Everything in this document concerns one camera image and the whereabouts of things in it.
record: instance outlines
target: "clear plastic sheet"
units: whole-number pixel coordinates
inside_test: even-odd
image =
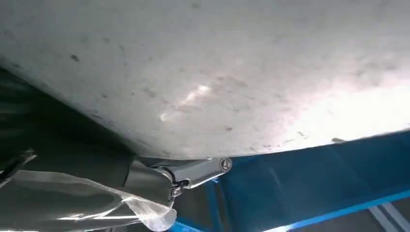
[[[53,218],[54,220],[82,222],[85,220],[101,219],[124,205],[127,205],[136,216],[133,220],[127,222],[127,224],[142,222],[152,231],[165,231],[174,224],[176,219],[176,211],[172,208],[118,189],[104,186],[89,179],[68,174],[20,170],[12,177],[12,180],[6,186],[8,185],[11,187],[17,186],[25,189],[69,194],[70,196],[84,197],[104,193],[110,194],[116,199],[109,204],[102,205],[93,212],[81,215],[66,215],[65,217],[60,217],[61,214],[59,214],[58,218]],[[104,226],[104,224],[102,224],[98,229],[106,227],[110,226]]]

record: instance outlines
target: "gray metal panel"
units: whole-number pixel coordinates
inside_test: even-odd
[[[2,63],[145,156],[409,127],[408,0],[0,2]]]

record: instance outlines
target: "blue frame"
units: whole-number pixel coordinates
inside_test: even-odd
[[[170,232],[206,232],[208,230],[202,229],[201,226],[178,217],[175,224],[169,229]]]
[[[410,132],[235,158],[231,171],[207,183],[208,231],[223,231],[215,184],[233,231],[295,229],[410,197],[409,164]]]

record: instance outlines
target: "bolt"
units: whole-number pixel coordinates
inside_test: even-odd
[[[174,190],[172,191],[172,196],[173,196],[173,197],[176,197],[176,196],[181,195],[181,193],[182,193],[182,188],[181,188],[181,187],[177,187],[176,189],[174,189]]]
[[[222,171],[227,172],[232,167],[232,161],[230,159],[223,159],[220,162]]]

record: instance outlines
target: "metal bracket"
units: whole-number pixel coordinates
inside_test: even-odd
[[[232,168],[232,160],[229,158],[196,160],[177,164],[178,162],[163,162],[157,164],[154,169],[170,178],[175,184],[180,183],[177,186],[183,189],[193,189]]]

